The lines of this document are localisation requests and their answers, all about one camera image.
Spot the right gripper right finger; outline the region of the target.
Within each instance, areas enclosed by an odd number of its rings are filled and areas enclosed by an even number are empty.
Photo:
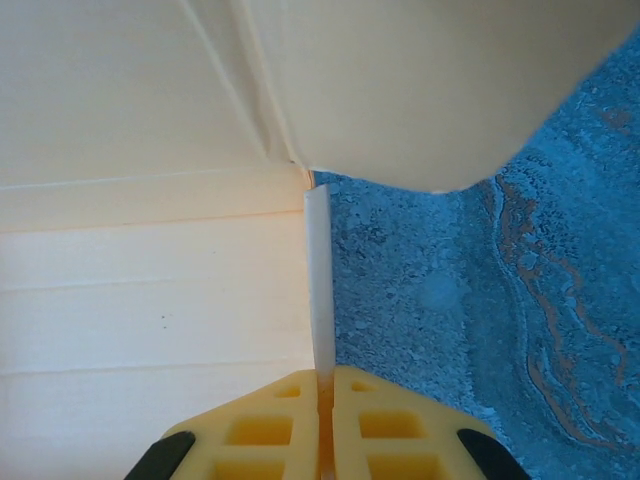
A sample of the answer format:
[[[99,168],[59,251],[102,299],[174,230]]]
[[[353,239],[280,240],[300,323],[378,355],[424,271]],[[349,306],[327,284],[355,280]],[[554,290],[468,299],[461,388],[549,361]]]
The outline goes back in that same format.
[[[479,419],[349,366],[334,370],[337,479],[527,479]]]

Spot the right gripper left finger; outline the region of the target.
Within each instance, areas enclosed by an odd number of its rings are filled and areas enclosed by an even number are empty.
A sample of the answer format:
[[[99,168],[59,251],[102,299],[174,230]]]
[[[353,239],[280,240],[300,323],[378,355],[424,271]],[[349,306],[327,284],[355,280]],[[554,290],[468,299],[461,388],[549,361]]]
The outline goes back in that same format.
[[[128,479],[318,479],[316,372],[301,370],[171,427]]]

